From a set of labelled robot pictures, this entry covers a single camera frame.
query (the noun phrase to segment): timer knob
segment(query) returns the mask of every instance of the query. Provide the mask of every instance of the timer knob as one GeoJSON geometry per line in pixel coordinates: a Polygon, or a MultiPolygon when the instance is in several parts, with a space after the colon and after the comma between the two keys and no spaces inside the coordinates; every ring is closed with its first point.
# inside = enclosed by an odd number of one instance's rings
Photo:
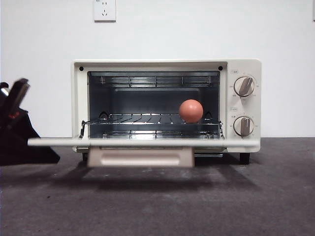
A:
{"type": "Polygon", "coordinates": [[[243,76],[238,78],[234,83],[235,92],[241,97],[247,97],[254,91],[252,77],[243,76]]]}
{"type": "Polygon", "coordinates": [[[248,117],[238,117],[233,124],[235,132],[242,136],[248,136],[254,130],[254,123],[251,118],[248,117]]]}

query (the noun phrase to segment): oven door handle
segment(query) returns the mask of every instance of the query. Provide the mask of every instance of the oven door handle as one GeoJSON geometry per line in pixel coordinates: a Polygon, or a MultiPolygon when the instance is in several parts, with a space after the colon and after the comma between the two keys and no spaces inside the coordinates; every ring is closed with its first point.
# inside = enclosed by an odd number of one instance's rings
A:
{"type": "Polygon", "coordinates": [[[191,147],[177,149],[102,149],[91,147],[89,167],[193,167],[194,155],[191,147]]]}

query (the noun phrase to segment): oven foot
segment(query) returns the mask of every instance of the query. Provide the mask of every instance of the oven foot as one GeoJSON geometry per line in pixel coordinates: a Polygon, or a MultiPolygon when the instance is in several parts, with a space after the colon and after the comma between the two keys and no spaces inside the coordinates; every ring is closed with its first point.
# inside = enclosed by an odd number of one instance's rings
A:
{"type": "Polygon", "coordinates": [[[87,153],[87,152],[82,153],[82,160],[83,160],[84,162],[87,162],[87,161],[88,161],[88,153],[87,153]]]}
{"type": "Polygon", "coordinates": [[[248,165],[250,163],[250,153],[240,153],[240,164],[248,165]]]}

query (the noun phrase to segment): white wall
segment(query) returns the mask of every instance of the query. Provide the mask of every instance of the white wall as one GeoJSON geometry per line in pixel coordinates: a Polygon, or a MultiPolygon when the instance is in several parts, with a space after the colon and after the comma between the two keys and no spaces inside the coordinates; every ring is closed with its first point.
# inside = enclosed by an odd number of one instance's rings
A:
{"type": "Polygon", "coordinates": [[[30,79],[23,102],[42,136],[71,136],[73,59],[259,58],[262,136],[315,136],[312,0],[1,0],[1,79],[30,79]]]}

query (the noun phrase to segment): oven side panel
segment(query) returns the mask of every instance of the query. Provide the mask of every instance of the oven side panel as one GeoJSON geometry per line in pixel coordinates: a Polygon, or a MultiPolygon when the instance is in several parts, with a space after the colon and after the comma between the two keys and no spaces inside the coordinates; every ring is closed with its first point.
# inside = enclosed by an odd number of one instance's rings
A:
{"type": "Polygon", "coordinates": [[[257,152],[260,150],[261,130],[261,62],[256,59],[229,60],[227,63],[226,84],[226,139],[239,143],[239,147],[228,147],[228,152],[257,152]],[[253,78],[253,93],[246,97],[240,97],[234,84],[241,77],[253,78]],[[239,136],[234,128],[237,118],[247,117],[253,122],[253,131],[246,137],[239,136]],[[259,145],[245,147],[244,141],[257,141],[259,145]]]}
{"type": "Polygon", "coordinates": [[[72,137],[79,138],[81,122],[88,121],[88,78],[85,67],[78,66],[76,63],[73,63],[71,71],[72,137]]]}

